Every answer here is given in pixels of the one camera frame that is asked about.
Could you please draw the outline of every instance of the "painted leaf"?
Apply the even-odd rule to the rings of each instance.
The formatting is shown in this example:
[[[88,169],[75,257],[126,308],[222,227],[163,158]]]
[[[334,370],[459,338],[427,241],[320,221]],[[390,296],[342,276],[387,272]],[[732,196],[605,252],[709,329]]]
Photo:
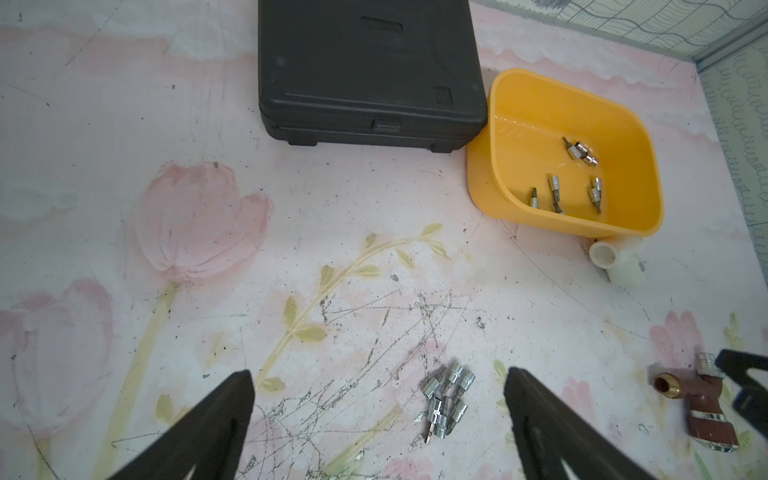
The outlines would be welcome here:
[[[362,278],[376,278],[377,276],[381,275],[381,272],[382,269],[378,268],[376,265],[365,265],[361,266],[353,273],[357,276],[361,276]]]
[[[167,393],[157,397],[157,404],[154,407],[154,416],[170,425],[170,421],[174,416],[174,402]]]
[[[376,241],[376,234],[371,233],[366,237],[366,248],[373,247],[373,243]]]
[[[744,430],[736,435],[736,437],[739,439],[739,445],[741,445],[742,449],[746,451],[752,448],[752,433],[749,430]]]
[[[268,379],[264,379],[259,383],[259,389],[264,392],[279,392],[286,389],[286,384],[280,377],[271,376]]]
[[[296,313],[299,311],[299,307],[296,305],[296,300],[293,295],[286,300],[286,307],[283,309],[283,319],[286,321],[288,328],[293,328],[293,324],[296,322]]]
[[[730,394],[730,390],[728,389],[728,386],[723,383],[723,391],[720,394],[720,398],[725,400],[725,402],[730,405],[733,402],[733,397]]]
[[[439,256],[443,258],[447,258],[448,260],[451,259],[451,257],[449,257],[448,254],[445,252],[445,248],[443,248],[440,243],[430,242],[429,248],[432,249],[432,251],[438,254]]]
[[[507,367],[504,366],[504,363],[501,360],[495,359],[493,361],[493,371],[496,373],[496,376],[499,380],[502,381],[502,383],[506,381]]]
[[[397,256],[400,258],[400,261],[403,265],[407,266],[408,268],[415,268],[415,265],[413,264],[413,260],[411,260],[411,257],[404,251],[397,249],[395,250],[397,252]]]
[[[328,333],[320,325],[313,324],[301,327],[293,332],[293,336],[300,342],[322,342]]]
[[[714,478],[712,478],[712,474],[710,473],[710,470],[707,468],[707,466],[704,464],[703,460],[699,456],[699,452],[694,452],[694,460],[696,460],[696,466],[699,468],[699,473],[701,474],[701,480],[714,480]]]
[[[424,227],[424,230],[422,231],[422,237],[426,237],[428,235],[433,235],[435,233],[438,233],[441,228],[442,228],[442,223],[430,223],[429,225]]]
[[[333,267],[325,265],[320,271],[320,286],[325,286],[333,279]]]

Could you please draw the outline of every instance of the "black plastic case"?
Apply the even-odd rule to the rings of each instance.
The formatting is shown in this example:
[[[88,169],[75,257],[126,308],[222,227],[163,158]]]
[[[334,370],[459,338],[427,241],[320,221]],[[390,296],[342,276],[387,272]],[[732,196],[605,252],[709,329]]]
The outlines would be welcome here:
[[[467,0],[259,0],[266,131],[448,153],[488,121]]]

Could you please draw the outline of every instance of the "brown valve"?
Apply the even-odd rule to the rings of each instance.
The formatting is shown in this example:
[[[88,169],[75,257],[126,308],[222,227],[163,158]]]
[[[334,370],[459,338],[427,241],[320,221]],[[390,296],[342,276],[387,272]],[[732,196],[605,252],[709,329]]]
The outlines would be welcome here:
[[[739,449],[736,429],[720,408],[723,374],[714,365],[711,353],[699,353],[696,374],[690,378],[673,373],[654,377],[654,389],[671,399],[687,401],[688,433],[710,449],[733,452]]]

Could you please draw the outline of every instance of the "case lid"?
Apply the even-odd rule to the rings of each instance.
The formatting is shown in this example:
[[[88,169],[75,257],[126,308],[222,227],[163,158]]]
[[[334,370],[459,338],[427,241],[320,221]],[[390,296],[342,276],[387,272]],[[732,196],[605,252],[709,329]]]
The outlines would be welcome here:
[[[260,0],[259,99],[281,125],[477,134],[467,0]]]

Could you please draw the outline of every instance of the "socket bit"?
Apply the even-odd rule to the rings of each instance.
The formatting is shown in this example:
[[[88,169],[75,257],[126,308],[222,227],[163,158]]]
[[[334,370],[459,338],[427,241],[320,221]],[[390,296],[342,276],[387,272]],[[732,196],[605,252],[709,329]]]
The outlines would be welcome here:
[[[600,202],[602,200],[602,195],[597,188],[593,188],[592,190],[589,190],[589,199],[592,200],[592,203],[594,204],[594,207],[598,210],[598,213],[602,214],[603,212],[600,210]]]
[[[430,379],[426,385],[424,385],[424,388],[422,388],[422,393],[428,398],[431,399],[435,392],[437,392],[437,389],[440,388],[440,380],[438,379]]]
[[[589,155],[589,147],[587,145],[582,144],[580,141],[576,142],[574,144],[574,147],[578,151],[578,153],[581,155],[580,158],[583,160],[587,155]]]
[[[464,367],[458,363],[454,363],[453,367],[451,367],[451,371],[448,374],[448,381],[451,383],[451,385],[458,382],[459,377],[462,376],[462,372],[464,372]]]
[[[429,420],[429,431],[427,432],[427,437],[424,441],[424,443],[429,444],[429,440],[432,438],[432,433],[435,431],[435,424],[437,423],[438,419],[440,418],[440,410],[442,409],[442,402],[436,398],[432,397],[432,399],[429,401],[429,409],[427,410],[427,419]]]
[[[462,381],[458,383],[458,387],[460,388],[459,395],[463,395],[464,392],[469,390],[469,387],[472,386],[472,383],[475,381],[475,374],[470,372],[469,370],[466,370],[464,372],[464,376],[462,376]]]
[[[590,167],[594,167],[600,162],[596,157],[594,157],[592,154],[588,154],[586,157],[582,158],[582,160],[589,165]]]
[[[451,419],[454,423],[459,423],[466,412],[467,404],[464,403],[464,400],[458,399],[453,407],[453,412],[451,412]]]
[[[538,195],[536,194],[536,187],[531,190],[531,199],[528,201],[528,205],[532,208],[538,208]]]
[[[572,144],[565,137],[563,137],[563,141],[565,142],[565,150],[568,151],[568,154],[571,155],[571,158],[574,160],[582,160],[584,157],[589,155],[589,149],[580,141]]]
[[[560,179],[557,175],[549,176],[549,189],[552,190],[552,196],[555,202],[560,201]]]
[[[448,416],[440,415],[435,424],[435,436],[439,439],[445,438],[445,431],[448,429]]]

